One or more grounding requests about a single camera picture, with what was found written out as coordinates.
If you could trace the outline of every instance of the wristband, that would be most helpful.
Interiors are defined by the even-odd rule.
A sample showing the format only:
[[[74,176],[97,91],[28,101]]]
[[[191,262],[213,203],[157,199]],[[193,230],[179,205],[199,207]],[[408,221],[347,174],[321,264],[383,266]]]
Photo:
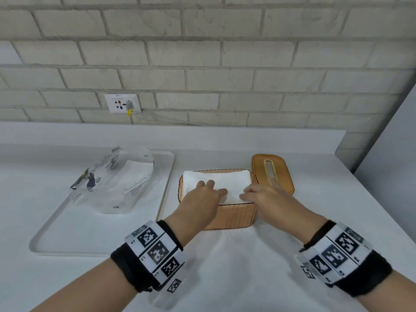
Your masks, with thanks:
[[[124,241],[111,259],[139,293],[162,289],[185,262],[183,247],[163,220],[148,221]]]
[[[308,278],[338,286],[353,297],[371,292],[391,265],[371,244],[343,223],[328,221],[295,257]]]

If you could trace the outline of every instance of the white tissue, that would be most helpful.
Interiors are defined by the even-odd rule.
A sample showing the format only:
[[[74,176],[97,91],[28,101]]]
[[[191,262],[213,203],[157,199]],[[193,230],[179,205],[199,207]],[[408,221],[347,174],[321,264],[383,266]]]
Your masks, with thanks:
[[[250,171],[244,170],[231,173],[202,173],[185,171],[183,178],[183,190],[185,194],[194,189],[200,180],[203,180],[205,183],[208,180],[213,180],[215,182],[215,190],[228,190],[228,194],[223,199],[221,199],[220,205],[247,203],[247,201],[241,200],[239,196],[243,193],[243,189],[251,184]]]

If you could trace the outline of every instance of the plastic tissue package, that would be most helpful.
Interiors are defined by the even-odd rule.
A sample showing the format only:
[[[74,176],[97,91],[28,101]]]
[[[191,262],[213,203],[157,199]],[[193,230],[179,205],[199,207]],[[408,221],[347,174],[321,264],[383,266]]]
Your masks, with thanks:
[[[127,213],[150,183],[153,166],[147,147],[113,148],[70,187],[71,200],[101,213]]]

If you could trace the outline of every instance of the right hand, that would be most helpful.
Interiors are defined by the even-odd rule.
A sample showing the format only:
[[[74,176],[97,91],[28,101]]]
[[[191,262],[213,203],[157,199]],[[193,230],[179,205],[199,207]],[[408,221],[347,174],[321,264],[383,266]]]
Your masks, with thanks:
[[[260,217],[268,224],[293,235],[303,244],[309,242],[327,219],[307,209],[276,179],[270,178],[270,182],[272,186],[249,185],[240,199],[255,203]]]

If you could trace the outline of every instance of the hand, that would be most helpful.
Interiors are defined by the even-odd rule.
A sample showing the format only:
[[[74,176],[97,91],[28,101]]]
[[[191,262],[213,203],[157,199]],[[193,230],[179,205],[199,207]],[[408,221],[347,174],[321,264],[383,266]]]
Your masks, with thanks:
[[[196,188],[182,199],[174,213],[165,219],[182,246],[205,229],[217,215],[218,204],[227,190],[214,190],[214,185],[213,180],[206,184],[199,181]]]
[[[303,244],[309,242],[327,219],[307,209],[276,179],[270,178],[270,182],[272,186],[249,185],[240,198],[255,203],[260,217],[268,224],[293,235]]]

